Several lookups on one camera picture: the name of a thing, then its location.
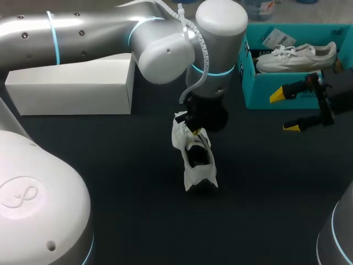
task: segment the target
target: label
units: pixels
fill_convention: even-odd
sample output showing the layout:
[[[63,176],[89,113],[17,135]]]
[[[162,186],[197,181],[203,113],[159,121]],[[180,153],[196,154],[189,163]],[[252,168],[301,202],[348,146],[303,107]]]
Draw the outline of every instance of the label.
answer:
[[[244,76],[244,66],[243,66],[243,62],[240,62],[240,82],[243,83],[243,76]]]
[[[247,55],[247,57],[248,57],[248,54],[249,54],[249,51],[250,51],[250,47],[249,47],[249,44],[248,44],[248,42],[246,41],[245,42],[245,53],[246,53],[246,55]]]
[[[274,29],[264,40],[263,45],[274,50],[277,45],[283,45],[284,47],[294,46],[296,41],[296,39],[283,33],[282,31]]]
[[[268,2],[262,2],[260,8],[260,15],[270,15],[275,11],[274,0]]]

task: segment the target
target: white sneaker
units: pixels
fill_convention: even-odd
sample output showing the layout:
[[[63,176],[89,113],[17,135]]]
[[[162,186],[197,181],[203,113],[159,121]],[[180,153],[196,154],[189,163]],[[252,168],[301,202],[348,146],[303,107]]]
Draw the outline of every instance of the white sneaker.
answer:
[[[186,112],[179,112],[175,117]],[[173,120],[172,143],[181,151],[184,159],[184,185],[188,191],[192,185],[197,185],[204,179],[208,179],[216,187],[216,165],[211,151],[210,139],[205,129],[201,129],[198,135],[193,135],[185,122],[177,123]]]
[[[256,69],[261,73],[311,72],[332,66],[336,57],[334,42],[323,47],[309,44],[297,48],[280,45],[271,54],[258,57]]]

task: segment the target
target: robotic arm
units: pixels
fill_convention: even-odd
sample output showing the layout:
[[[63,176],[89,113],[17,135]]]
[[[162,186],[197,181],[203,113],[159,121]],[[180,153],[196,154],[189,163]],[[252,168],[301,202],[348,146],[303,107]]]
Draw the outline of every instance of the robotic arm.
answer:
[[[0,73],[131,52],[150,82],[187,70],[178,117],[193,132],[227,122],[222,99],[247,28],[232,0],[206,0],[193,22],[161,0],[103,12],[46,12],[0,19]],[[0,99],[0,265],[93,265],[87,187],[36,145]]]
[[[181,95],[191,131],[227,122],[222,97],[236,64],[248,17],[231,0],[207,0],[191,22],[161,0],[134,1],[102,12],[46,12],[0,20],[0,72],[59,65],[131,52],[155,84],[187,70]]]

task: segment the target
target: dark tabletop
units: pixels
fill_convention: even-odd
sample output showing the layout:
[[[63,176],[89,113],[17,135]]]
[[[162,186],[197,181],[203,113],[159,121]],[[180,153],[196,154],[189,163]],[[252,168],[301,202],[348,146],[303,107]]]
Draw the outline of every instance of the dark tabletop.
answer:
[[[248,110],[234,75],[229,123],[210,134],[220,188],[186,194],[170,138],[184,83],[156,86],[137,71],[132,115],[20,117],[0,96],[85,180],[98,265],[316,264],[317,235],[352,179],[353,113],[283,132],[282,122],[315,111]]]

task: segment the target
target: cable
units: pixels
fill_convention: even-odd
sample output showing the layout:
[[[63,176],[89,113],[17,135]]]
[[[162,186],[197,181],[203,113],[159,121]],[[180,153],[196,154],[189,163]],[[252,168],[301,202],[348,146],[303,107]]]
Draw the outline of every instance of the cable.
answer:
[[[180,96],[179,98],[179,103],[183,104],[186,96],[192,92],[193,90],[195,90],[196,88],[200,87],[207,78],[208,75],[208,71],[210,69],[210,61],[208,59],[208,50],[206,47],[206,43],[204,38],[202,37],[200,31],[198,30],[197,26],[191,22],[190,20],[184,18],[184,15],[182,14],[179,15],[177,14],[175,11],[173,11],[166,3],[164,3],[162,0],[153,0],[155,3],[159,4],[165,11],[168,12],[168,14],[170,14],[173,18],[175,18],[176,20],[180,21],[181,23],[186,23],[186,25],[195,33],[197,39],[199,40],[200,46],[201,46],[201,50],[202,50],[202,55],[204,57],[204,70],[202,73],[202,76],[200,77],[200,79],[193,84],[192,86],[188,87]]]

